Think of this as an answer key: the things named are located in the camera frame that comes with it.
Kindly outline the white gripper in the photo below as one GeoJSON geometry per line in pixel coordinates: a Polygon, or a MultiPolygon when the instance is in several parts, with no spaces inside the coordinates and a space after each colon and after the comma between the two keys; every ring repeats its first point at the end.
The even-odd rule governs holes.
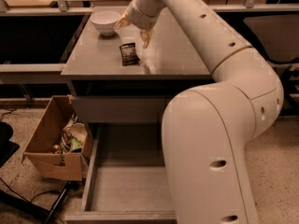
{"type": "Polygon", "coordinates": [[[152,7],[150,5],[142,7],[136,0],[133,0],[126,9],[126,12],[116,22],[114,29],[120,30],[123,27],[133,24],[135,27],[141,29],[140,36],[143,41],[143,48],[146,49],[150,44],[153,33],[151,28],[156,24],[161,11],[161,7],[152,7]]]}

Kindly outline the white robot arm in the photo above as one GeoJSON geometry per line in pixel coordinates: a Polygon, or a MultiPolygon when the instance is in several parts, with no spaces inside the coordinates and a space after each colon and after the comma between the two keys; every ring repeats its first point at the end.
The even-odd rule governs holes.
{"type": "Polygon", "coordinates": [[[176,95],[164,111],[164,162],[177,224],[259,224],[245,145],[277,119],[280,79],[202,0],[133,0],[117,25],[133,24],[148,43],[163,8],[214,79],[176,95]]]}

